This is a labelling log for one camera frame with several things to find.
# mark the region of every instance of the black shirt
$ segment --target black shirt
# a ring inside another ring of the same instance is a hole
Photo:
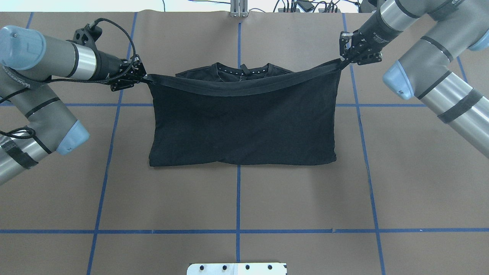
[[[335,161],[339,63],[301,72],[215,63],[176,77],[151,74],[156,128],[150,166]]]

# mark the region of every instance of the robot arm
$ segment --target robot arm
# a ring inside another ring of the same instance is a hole
[[[360,29],[341,33],[343,66],[380,62],[380,51],[426,13],[436,25],[384,74],[384,83],[403,99],[417,97],[489,158],[489,100],[447,68],[467,48],[489,46],[487,0],[388,0]]]
[[[148,82],[135,53],[126,60],[97,50],[95,41],[102,30],[96,23],[77,30],[72,41],[17,26],[0,30],[0,97],[11,101],[30,122],[24,130],[0,135],[0,184],[54,151],[68,154],[89,138],[47,84],[60,81],[52,80],[52,75],[111,85],[112,91]]]

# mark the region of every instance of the light blue plastic cover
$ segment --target light blue plastic cover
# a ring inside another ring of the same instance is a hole
[[[489,30],[474,45],[468,47],[469,50],[478,51],[489,47]]]
[[[390,67],[382,78],[384,83],[400,98],[408,100],[414,96],[411,82],[407,78],[406,72],[399,60]]]
[[[68,131],[65,138],[61,141],[58,149],[56,151],[61,155],[66,155],[73,151],[76,147],[82,145],[88,140],[90,134],[82,125],[82,123],[77,120],[73,127]]]
[[[8,25],[0,29],[0,63],[16,70],[30,69],[46,53],[46,39],[37,30]]]

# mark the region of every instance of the white bracket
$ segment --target white bracket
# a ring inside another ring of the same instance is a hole
[[[248,0],[231,0],[231,17],[248,17]]]
[[[187,275],[287,275],[286,263],[191,264]]]

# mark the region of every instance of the black cloth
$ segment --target black cloth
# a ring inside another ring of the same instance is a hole
[[[215,63],[176,77],[149,75],[156,119],[150,166],[335,161],[339,64],[292,72]]]

